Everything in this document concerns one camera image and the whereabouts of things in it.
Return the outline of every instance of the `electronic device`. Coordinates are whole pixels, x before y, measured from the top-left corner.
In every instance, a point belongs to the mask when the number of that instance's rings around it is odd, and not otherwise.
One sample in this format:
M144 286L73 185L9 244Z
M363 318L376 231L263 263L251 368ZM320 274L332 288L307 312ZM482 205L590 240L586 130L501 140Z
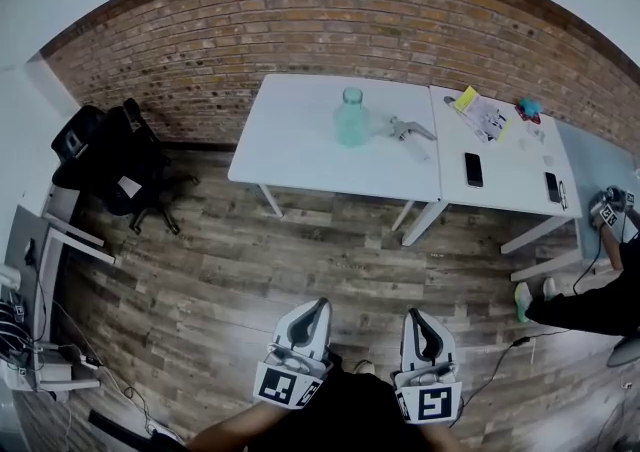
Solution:
M465 153L464 162L467 168L467 184L470 187L482 187L482 166L480 165L480 157L475 153Z
M562 196L560 196L560 189L558 188L558 181L556 175L546 172L544 178L547 181L547 191L549 192L549 199L553 203L561 203Z

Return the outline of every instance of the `yellow sticky note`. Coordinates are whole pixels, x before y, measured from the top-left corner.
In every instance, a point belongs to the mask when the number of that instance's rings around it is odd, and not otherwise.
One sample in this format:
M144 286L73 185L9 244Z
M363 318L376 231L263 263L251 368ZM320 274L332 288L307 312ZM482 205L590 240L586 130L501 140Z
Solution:
M468 86L467 89L464 90L464 93L462 93L458 99L453 102L453 107L458 111L458 112L464 112L464 110L469 107L469 105L471 104L471 102L473 101L473 99L476 97L478 93L476 92L475 89L473 89L471 86Z

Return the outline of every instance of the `shoe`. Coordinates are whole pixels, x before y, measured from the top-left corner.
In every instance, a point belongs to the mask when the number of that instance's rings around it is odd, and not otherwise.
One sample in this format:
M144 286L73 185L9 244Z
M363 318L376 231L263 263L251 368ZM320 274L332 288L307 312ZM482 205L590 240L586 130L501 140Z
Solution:
M551 301L554 297L559 296L560 292L556 288L556 280L553 278L547 278L542 285L542 292L544 293L544 300Z
M353 369L354 374L372 374L376 375L376 367L369 360L362 360Z
M518 283L514 296L516 300L518 320L523 323L529 322L529 319L525 315L525 313L527 313L527 310L529 309L529 306L533 302L533 297L531 297L529 286L524 281Z

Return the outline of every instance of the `green sneaker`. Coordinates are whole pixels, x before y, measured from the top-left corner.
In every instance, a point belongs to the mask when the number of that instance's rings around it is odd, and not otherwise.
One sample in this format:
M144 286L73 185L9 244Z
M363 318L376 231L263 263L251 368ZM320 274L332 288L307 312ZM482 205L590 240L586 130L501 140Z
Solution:
M529 319L525 314L529 309L529 305L531 305L533 301L533 297L531 297L531 292L529 292L529 286L524 281L518 283L514 292L514 297L516 301L518 320L523 323L529 322Z

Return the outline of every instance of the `black seat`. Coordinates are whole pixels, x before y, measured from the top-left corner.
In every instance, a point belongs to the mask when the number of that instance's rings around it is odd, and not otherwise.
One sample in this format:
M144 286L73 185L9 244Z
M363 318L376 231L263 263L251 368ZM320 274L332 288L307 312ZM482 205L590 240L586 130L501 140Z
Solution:
M178 183L197 184L198 180L189 175L164 178L170 161L135 100L130 98L124 107L114 107L107 114L95 107L87 111L88 107L78 111L51 145L62 161L53 183L97 196L115 216L133 214L130 228L138 234L150 209L163 216L174 234L179 233L160 194Z

